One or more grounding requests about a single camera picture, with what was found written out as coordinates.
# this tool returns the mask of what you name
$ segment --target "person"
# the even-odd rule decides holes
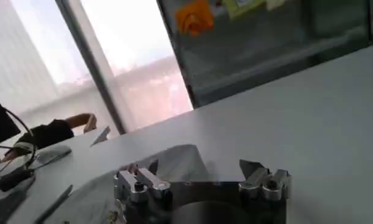
[[[45,148],[66,139],[74,137],[72,129],[84,125],[83,132],[96,129],[97,119],[94,114],[83,113],[64,120],[54,119],[48,125],[40,125],[31,128],[35,137],[37,149]],[[34,148],[33,139],[29,133],[23,134],[13,147],[5,153],[2,162],[14,159],[19,156],[30,154]]]

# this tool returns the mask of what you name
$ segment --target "hand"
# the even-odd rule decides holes
[[[97,128],[97,118],[94,114],[90,115],[89,120],[85,127],[83,128],[83,132],[86,133],[88,131],[92,131]]]

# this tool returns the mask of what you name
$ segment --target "black sleeve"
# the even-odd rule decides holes
[[[64,120],[53,120],[48,125],[40,125],[31,129],[35,136],[35,143],[38,149],[45,148],[49,145],[53,145],[58,142],[62,142],[66,139],[74,137],[74,133],[69,127],[69,124]],[[23,134],[21,138],[16,142],[15,145],[19,145],[20,142],[26,142],[32,144],[31,135],[28,133]],[[14,151],[19,155],[28,154],[29,151],[26,149],[21,149],[19,147],[13,146]]]

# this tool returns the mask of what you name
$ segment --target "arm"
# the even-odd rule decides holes
[[[97,128],[96,116],[90,113],[78,114],[73,117],[65,119],[65,121],[69,124],[71,129],[85,125],[85,127],[83,128],[84,133],[92,131]]]

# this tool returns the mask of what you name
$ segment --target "pen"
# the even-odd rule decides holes
[[[48,217],[54,213],[54,211],[69,197],[73,185],[70,185],[59,198],[48,207],[35,221],[36,224],[43,223]]]

